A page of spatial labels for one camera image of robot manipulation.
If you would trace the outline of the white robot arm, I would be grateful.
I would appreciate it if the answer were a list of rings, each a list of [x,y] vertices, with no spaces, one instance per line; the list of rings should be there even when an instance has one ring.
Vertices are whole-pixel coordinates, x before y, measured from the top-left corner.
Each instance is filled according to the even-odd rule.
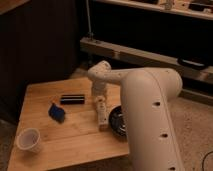
[[[182,79],[171,68],[113,70],[101,61],[88,70],[99,115],[105,115],[107,85],[120,86],[120,100],[134,171],[185,171],[168,102],[182,91]]]

